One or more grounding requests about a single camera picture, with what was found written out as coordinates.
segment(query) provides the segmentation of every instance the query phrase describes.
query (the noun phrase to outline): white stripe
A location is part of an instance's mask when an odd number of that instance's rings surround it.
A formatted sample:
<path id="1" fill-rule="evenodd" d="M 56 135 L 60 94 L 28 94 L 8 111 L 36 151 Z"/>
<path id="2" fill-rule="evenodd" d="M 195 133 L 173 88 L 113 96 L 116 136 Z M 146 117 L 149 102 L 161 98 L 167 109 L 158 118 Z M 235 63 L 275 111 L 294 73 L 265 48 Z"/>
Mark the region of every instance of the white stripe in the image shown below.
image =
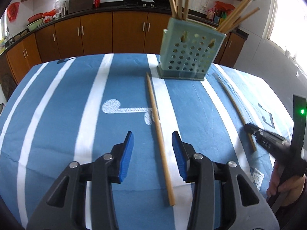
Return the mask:
<path id="1" fill-rule="evenodd" d="M 253 88 L 253 87 L 251 86 L 251 84 L 246 80 L 246 78 L 240 73 L 240 71 L 238 71 L 238 70 L 236 70 L 236 69 L 234 69 L 234 71 L 235 71 L 235 72 L 237 73 L 237 75 L 242 79 L 242 81 L 246 84 L 246 86 L 248 87 L 248 89 L 252 92 L 252 91 L 254 90 L 254 88 Z M 261 97 L 259 96 L 258 93 L 253 93 L 253 95 L 255 95 L 255 96 L 257 97 L 257 100 L 259 101 L 259 103 L 260 103 L 261 105 L 266 105 L 266 103 L 261 99 Z M 281 122 L 283 123 L 284 128 L 287 130 L 288 136 L 289 136 L 290 141 L 291 141 L 291 134 L 290 134 L 290 131 L 289 131 L 288 126 L 286 125 L 286 123 L 285 123 L 283 117 L 280 117 L 280 120 L 281 120 Z M 282 136 L 282 132 L 280 131 L 278 125 L 277 125 L 277 124 L 274 124 L 274 126 L 275 126 L 275 128 L 276 128 L 277 133 L 278 133 L 280 136 Z"/>
<path id="2" fill-rule="evenodd" d="M 237 155 L 238 158 L 238 162 L 239 165 L 241 167 L 241 169 L 246 173 L 246 175 L 252 180 L 251 178 L 251 171 L 250 171 L 250 167 L 248 164 L 248 160 L 246 158 L 242 143 L 240 141 L 238 132 L 226 110 L 226 108 L 224 107 L 223 103 L 221 102 L 221 100 L 219 99 L 219 97 L 217 96 L 216 92 L 214 91 L 214 89 L 212 88 L 212 86 L 209 84 L 208 80 L 205 78 L 204 81 L 201 81 L 203 87 L 205 88 L 205 90 L 207 91 L 209 97 L 211 98 L 213 104 L 215 105 L 224 125 L 225 128 L 228 132 L 228 135 L 230 137 L 230 141 L 233 145 L 234 148 L 234 152 Z"/>
<path id="3" fill-rule="evenodd" d="M 17 203 L 18 203 L 20 220 L 24 228 L 26 228 L 27 223 L 28 223 L 28 216 L 27 216 L 27 210 L 26 210 L 26 195 L 25 195 L 26 167 L 28 163 L 28 158 L 29 158 L 34 134 L 35 134 L 37 125 L 40 121 L 40 118 L 42 117 L 43 112 L 50 98 L 52 97 L 55 89 L 58 87 L 66 71 L 71 66 L 74 60 L 75 59 L 68 60 L 65 63 L 65 65 L 59 70 L 56 77 L 51 82 L 50 86 L 48 87 L 46 93 L 44 94 L 43 98 L 41 99 L 40 103 L 38 104 L 33 114 L 30 125 L 25 135 L 25 139 L 22 144 L 20 158 L 18 162 L 18 171 L 17 171 Z"/>
<path id="4" fill-rule="evenodd" d="M 105 56 L 103 57 L 84 107 L 81 123 L 79 126 L 79 132 L 75 144 L 74 154 L 74 160 L 79 162 L 80 164 L 92 162 L 92 152 L 96 134 L 96 125 L 100 111 L 102 96 L 106 87 L 106 81 L 109 76 L 113 56 L 114 54 L 110 53 L 105 54 Z M 88 229 L 92 229 L 90 188 L 90 183 L 87 183 L 85 197 L 85 219 L 86 228 Z"/>
<path id="5" fill-rule="evenodd" d="M 255 112 L 254 108 L 251 106 L 250 102 L 247 100 L 247 98 L 243 95 L 243 93 L 240 91 L 240 89 L 237 87 L 237 85 L 233 82 L 233 80 L 225 73 L 225 71 L 223 70 L 223 68 L 221 68 L 219 65 L 214 64 L 216 66 L 216 68 L 220 71 L 220 73 L 224 76 L 224 78 L 230 83 L 230 85 L 233 87 L 233 89 L 236 91 L 236 93 L 238 94 L 238 96 L 240 97 L 240 99 L 242 100 L 242 102 L 244 103 L 244 105 L 246 106 L 246 108 L 248 109 L 249 113 L 251 114 L 251 116 L 254 118 L 254 121 L 256 122 L 257 126 L 264 129 L 264 126 L 261 122 L 261 120 L 259 119 L 257 113 Z M 274 167 L 274 162 L 275 159 L 273 158 L 273 156 L 270 155 L 270 161 L 271 161 L 271 165 L 272 167 Z"/>
<path id="6" fill-rule="evenodd" d="M 159 78 L 157 73 L 157 57 L 154 54 L 147 54 L 147 58 L 160 116 L 167 165 L 176 200 L 176 204 L 173 206 L 175 228 L 176 230 L 186 230 L 192 205 L 192 190 L 191 185 L 189 183 L 186 184 L 179 174 L 174 150 L 172 148 L 172 133 L 174 131 L 179 132 L 179 128 L 166 84 L 163 79 Z"/>
<path id="7" fill-rule="evenodd" d="M 7 128 L 9 127 L 10 121 L 12 119 L 12 116 L 13 116 L 17 106 L 19 105 L 20 101 L 22 100 L 23 96 L 25 95 L 25 93 L 27 92 L 29 87 L 32 85 L 34 80 L 37 78 L 37 76 L 41 73 L 41 71 L 46 67 L 46 65 L 48 63 L 49 62 L 42 64 L 41 67 L 32 76 L 32 78 L 29 80 L 27 85 L 23 88 L 22 92 L 19 94 L 17 100 L 15 101 L 15 103 L 14 103 L 14 105 L 13 105 L 13 107 L 12 107 L 10 113 L 9 113 L 9 115 L 7 116 L 7 119 L 5 120 L 5 123 L 4 123 L 3 128 L 2 128 L 2 132 L 1 132 L 1 135 L 0 135 L 0 155 L 1 155 L 1 149 L 2 149 L 2 145 L 3 145 L 4 136 L 7 133 Z"/>

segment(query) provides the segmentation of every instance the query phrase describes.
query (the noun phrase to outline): blue gripper pad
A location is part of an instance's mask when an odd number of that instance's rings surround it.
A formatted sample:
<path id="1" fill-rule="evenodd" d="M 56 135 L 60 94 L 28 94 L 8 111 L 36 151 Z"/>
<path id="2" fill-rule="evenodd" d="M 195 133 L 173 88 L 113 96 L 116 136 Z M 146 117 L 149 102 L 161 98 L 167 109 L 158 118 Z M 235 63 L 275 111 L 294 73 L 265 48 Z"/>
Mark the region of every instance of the blue gripper pad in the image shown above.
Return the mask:
<path id="1" fill-rule="evenodd" d="M 183 143 L 177 131 L 174 131 L 172 134 L 172 146 L 175 153 L 179 174 L 183 180 L 186 181 L 188 154 L 183 147 Z"/>
<path id="2" fill-rule="evenodd" d="M 119 181 L 122 183 L 126 178 L 129 168 L 129 163 L 132 155 L 132 150 L 134 146 L 134 136 L 131 131 L 128 132 L 126 139 L 123 143 L 124 145 L 124 153 L 122 155 L 122 159 L 120 161 L 120 171 L 119 171 Z"/>

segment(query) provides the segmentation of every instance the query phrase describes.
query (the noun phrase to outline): black cutting board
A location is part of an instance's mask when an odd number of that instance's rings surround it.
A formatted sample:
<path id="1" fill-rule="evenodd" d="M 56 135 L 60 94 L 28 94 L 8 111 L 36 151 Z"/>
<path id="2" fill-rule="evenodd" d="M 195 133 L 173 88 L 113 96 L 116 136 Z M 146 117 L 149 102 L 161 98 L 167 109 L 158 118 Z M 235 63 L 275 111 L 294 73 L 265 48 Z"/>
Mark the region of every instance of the black cutting board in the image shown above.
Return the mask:
<path id="1" fill-rule="evenodd" d="M 93 8 L 94 0 L 69 0 L 68 13 L 75 13 Z"/>

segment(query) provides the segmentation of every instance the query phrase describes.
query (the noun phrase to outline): sleeve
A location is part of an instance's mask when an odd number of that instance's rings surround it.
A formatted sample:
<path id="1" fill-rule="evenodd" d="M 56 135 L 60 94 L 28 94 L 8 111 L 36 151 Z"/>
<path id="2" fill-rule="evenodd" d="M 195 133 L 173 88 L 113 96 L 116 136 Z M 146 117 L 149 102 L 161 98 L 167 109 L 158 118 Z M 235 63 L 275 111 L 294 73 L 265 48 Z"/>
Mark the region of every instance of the sleeve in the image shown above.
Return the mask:
<path id="1" fill-rule="evenodd" d="M 287 207 L 281 207 L 275 216 L 280 230 L 307 229 L 307 180 L 297 201 Z"/>

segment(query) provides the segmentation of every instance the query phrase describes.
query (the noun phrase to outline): black music note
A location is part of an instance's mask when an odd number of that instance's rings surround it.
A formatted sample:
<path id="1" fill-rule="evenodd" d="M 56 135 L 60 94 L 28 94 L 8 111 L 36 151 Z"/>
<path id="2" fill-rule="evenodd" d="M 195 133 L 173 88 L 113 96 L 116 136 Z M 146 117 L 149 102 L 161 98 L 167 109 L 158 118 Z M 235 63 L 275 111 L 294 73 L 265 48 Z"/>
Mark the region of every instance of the black music note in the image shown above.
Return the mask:
<path id="1" fill-rule="evenodd" d="M 266 111 L 267 113 L 269 113 L 267 110 L 265 110 L 265 109 L 262 108 L 262 105 L 261 105 L 261 104 L 258 103 L 258 106 L 259 106 L 262 110 L 264 110 L 264 111 Z M 263 121 L 264 121 L 267 125 L 269 125 L 269 126 L 271 126 L 272 128 L 275 129 L 274 122 L 273 122 L 273 116 L 272 116 L 271 113 L 269 113 L 269 115 L 270 115 L 271 124 L 269 124 L 269 123 L 266 121 L 266 119 L 265 119 L 264 116 L 262 116 L 262 119 L 263 119 Z"/>

